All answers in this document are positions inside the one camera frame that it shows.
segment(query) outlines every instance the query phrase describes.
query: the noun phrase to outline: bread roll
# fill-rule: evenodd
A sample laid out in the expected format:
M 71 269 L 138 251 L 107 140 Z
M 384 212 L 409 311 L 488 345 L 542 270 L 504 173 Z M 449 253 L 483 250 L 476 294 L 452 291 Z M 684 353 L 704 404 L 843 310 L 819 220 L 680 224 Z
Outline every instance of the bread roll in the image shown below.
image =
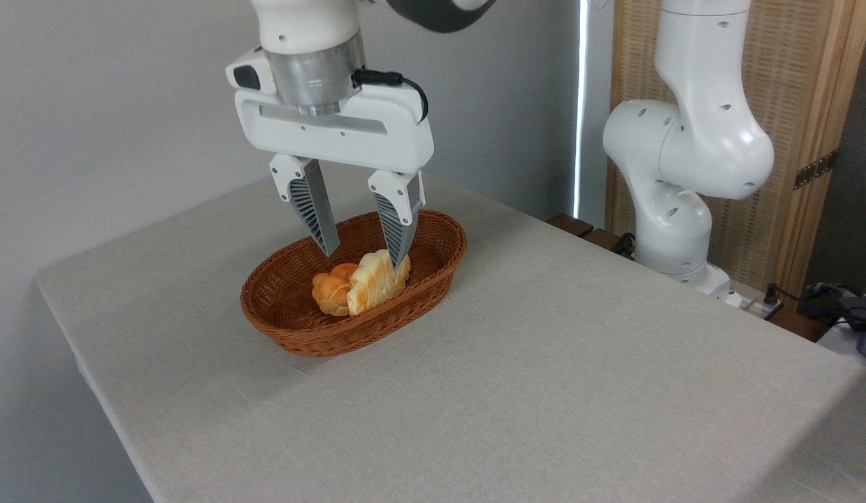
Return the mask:
M 347 294 L 349 314 L 355 316 L 368 311 L 402 293 L 410 271 L 411 260 L 407 256 L 397 270 L 392 270 L 389 252 L 385 249 L 363 256 L 359 268 L 352 273 L 352 289 Z
M 315 284 L 312 289 L 312 298 L 318 303 L 322 312 L 334 316 L 349 314 L 347 294 L 352 288 L 352 283 L 349 280 L 344 277 L 321 273 L 312 278 L 312 283 Z
M 360 264 L 343 263 L 312 278 L 312 298 L 325 314 L 355 316 L 405 290 L 411 260 L 392 270 L 389 252 L 365 254 Z

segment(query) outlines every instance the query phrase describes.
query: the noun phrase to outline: metal hinge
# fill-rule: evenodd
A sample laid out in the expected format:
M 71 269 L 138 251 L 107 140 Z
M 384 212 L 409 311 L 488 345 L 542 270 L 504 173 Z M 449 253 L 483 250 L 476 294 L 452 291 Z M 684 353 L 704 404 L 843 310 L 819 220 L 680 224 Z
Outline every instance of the metal hinge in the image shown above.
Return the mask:
M 797 171 L 796 184 L 793 185 L 793 190 L 801 189 L 804 187 L 804 185 L 810 184 L 812 180 L 816 180 L 817 178 L 823 176 L 823 174 L 829 173 L 833 169 L 833 165 L 836 162 L 836 154 L 837 150 L 833 150 L 833 152 L 821 157 L 821 159 L 816 160 L 815 162 L 806 166 L 806 168 Z

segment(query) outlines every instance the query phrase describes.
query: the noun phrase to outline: brown wicker basket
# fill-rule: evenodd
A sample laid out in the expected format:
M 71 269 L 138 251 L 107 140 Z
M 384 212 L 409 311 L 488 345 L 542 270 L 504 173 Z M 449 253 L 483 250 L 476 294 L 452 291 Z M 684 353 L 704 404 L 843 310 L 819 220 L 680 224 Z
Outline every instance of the brown wicker basket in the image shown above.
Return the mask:
M 243 284 L 240 305 L 247 319 L 292 353 L 347 353 L 404 327 L 445 297 L 467 252 L 467 235 L 458 222 L 448 214 L 421 210 L 404 292 L 360 315 L 335 317 L 321 312 L 312 299 L 312 277 L 386 247 L 376 213 L 341 222 L 337 230 L 340 247 L 330 258 L 311 238 L 300 239 L 259 264 Z

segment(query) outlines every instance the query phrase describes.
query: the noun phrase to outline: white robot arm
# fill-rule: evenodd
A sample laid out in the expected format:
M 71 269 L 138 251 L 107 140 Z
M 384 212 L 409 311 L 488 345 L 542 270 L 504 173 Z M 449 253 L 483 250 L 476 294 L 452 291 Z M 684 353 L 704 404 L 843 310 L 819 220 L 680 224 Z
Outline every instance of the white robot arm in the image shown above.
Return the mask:
M 465 28 L 494 3 L 389 1 L 407 19 L 443 32 Z M 368 186 L 398 266 L 426 202 L 420 169 L 433 155 L 426 95 L 400 74 L 365 69 L 356 0 L 252 3 L 262 45 L 227 68 L 245 136 L 276 153 L 270 169 L 280 198 L 328 256 L 339 236 L 318 160 L 376 169 Z
M 635 260 L 729 303 L 739 297 L 707 263 L 712 217 L 698 193 L 749 197 L 774 165 L 740 77 L 748 16 L 749 0 L 663 0 L 656 70 L 678 105 L 626 101 L 603 133 L 635 206 Z

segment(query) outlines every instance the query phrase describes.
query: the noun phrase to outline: orange bread roll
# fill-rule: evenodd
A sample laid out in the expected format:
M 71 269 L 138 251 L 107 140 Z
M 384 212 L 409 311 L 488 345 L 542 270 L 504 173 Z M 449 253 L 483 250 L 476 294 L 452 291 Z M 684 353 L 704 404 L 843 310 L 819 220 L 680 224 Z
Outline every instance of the orange bread roll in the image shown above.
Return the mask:
M 315 287 L 312 289 L 312 298 L 318 303 L 318 307 L 326 314 L 334 316 L 345 316 L 349 314 L 349 301 L 347 294 L 352 288 L 352 283 L 344 277 L 331 276 L 330 274 L 318 274 L 312 278 Z
M 334 268 L 331 268 L 330 274 L 331 276 L 339 276 L 344 277 L 346 279 L 352 278 L 352 274 L 355 273 L 355 270 L 359 268 L 359 264 L 353 264 L 352 262 L 346 262 L 340 264 Z

